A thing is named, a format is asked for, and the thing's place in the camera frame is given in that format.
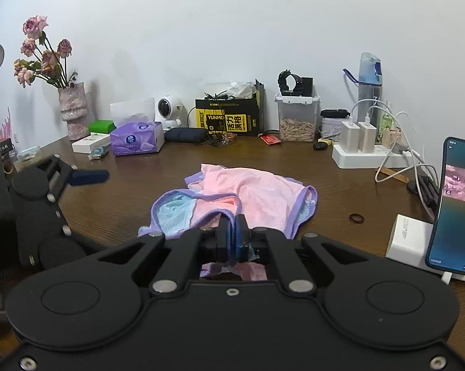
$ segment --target pink marbled vase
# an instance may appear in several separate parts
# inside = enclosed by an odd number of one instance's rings
[[[61,104],[61,118],[67,123],[67,134],[71,141],[77,141],[90,135],[87,118],[88,105],[84,94],[84,83],[75,83],[73,87],[59,88],[58,101]]]

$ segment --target dried rose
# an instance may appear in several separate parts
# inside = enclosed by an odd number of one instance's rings
[[[71,55],[72,47],[69,43],[69,40],[62,39],[57,47],[57,52],[60,54],[62,58],[69,57]]]
[[[17,74],[18,82],[26,88],[26,83],[31,85],[31,78],[33,77],[33,71],[28,70],[26,67],[21,68]]]
[[[55,78],[56,77],[55,66],[42,66],[40,74],[48,78]]]
[[[26,57],[31,57],[36,49],[35,39],[29,37],[25,39],[23,45],[21,46],[21,53],[25,54]]]
[[[24,68],[24,66],[19,63],[20,61],[20,59],[14,61],[14,76],[18,75],[19,71],[21,71],[21,69]]]
[[[54,53],[52,50],[45,50],[43,52],[42,66],[55,66],[57,63],[58,63],[58,53]]]
[[[36,40],[40,38],[46,26],[48,26],[47,17],[37,15],[36,17],[28,18],[26,22],[23,23],[23,32],[27,37]]]

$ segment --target white charger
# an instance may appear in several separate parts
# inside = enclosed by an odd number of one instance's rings
[[[442,280],[447,283],[450,272],[439,271],[425,263],[432,228],[433,225],[425,221],[397,215],[385,257],[425,271],[444,274],[445,279]],[[452,274],[452,278],[465,281],[465,275]]]
[[[360,128],[353,123],[353,117],[349,121],[341,123],[341,134],[339,137],[339,146],[346,153],[357,153],[360,144]]]
[[[370,124],[370,117],[366,116],[364,122],[358,122],[360,128],[360,141],[358,149],[363,153],[373,153],[375,149],[375,137],[377,137],[377,128]]]

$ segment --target phone screen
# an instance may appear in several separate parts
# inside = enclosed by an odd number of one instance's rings
[[[427,264],[465,274],[465,141],[444,142],[442,194],[432,230]]]

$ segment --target pink towel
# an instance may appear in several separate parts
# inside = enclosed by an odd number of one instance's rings
[[[204,195],[236,194],[242,204],[241,213],[250,228],[263,226],[284,231],[296,199],[304,188],[300,183],[254,168],[202,164],[201,171],[204,179],[189,184],[188,188]],[[237,207],[234,196],[214,201],[198,199],[191,224],[217,208],[236,214]]]

